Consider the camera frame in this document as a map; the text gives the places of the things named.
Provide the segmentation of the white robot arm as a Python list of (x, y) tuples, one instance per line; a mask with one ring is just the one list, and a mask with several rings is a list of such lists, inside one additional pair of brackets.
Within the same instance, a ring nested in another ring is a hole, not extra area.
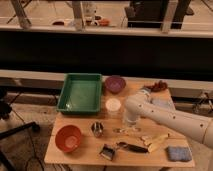
[(129, 125), (135, 125), (142, 116), (213, 149), (212, 118), (153, 105), (150, 93), (144, 89), (128, 96), (124, 108), (124, 119)]

